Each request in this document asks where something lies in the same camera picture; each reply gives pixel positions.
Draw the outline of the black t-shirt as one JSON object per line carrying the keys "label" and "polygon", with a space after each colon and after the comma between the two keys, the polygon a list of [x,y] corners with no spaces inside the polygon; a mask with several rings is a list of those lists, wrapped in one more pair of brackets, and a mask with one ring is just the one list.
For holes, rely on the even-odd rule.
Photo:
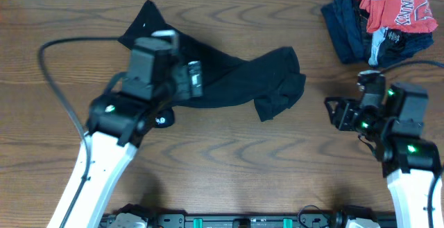
{"label": "black t-shirt", "polygon": [[203,96],[180,102],[183,107],[220,108],[253,101],[261,121],[291,108],[303,95],[306,76],[289,46],[247,61],[228,55],[179,33],[180,52],[188,62],[198,60]]}

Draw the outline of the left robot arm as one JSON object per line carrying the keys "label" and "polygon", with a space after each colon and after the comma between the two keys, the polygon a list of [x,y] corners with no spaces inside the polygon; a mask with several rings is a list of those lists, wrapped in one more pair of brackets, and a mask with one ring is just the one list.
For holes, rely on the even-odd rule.
{"label": "left robot arm", "polygon": [[119,178],[155,126],[157,114],[172,101],[202,96],[201,65],[183,59],[179,36],[173,30],[137,38],[127,71],[114,75],[91,102],[87,124],[82,125],[45,67],[44,51],[53,44],[39,49],[39,64],[81,143],[49,226],[98,227]]}

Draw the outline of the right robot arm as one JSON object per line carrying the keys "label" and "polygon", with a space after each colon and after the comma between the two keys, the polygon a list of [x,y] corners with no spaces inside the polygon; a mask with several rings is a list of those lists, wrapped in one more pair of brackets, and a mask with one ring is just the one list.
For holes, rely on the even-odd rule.
{"label": "right robot arm", "polygon": [[330,123],[356,132],[382,165],[398,227],[442,227],[443,165],[438,146],[422,139],[427,90],[407,82],[386,86],[380,71],[357,76],[361,98],[327,97]]}

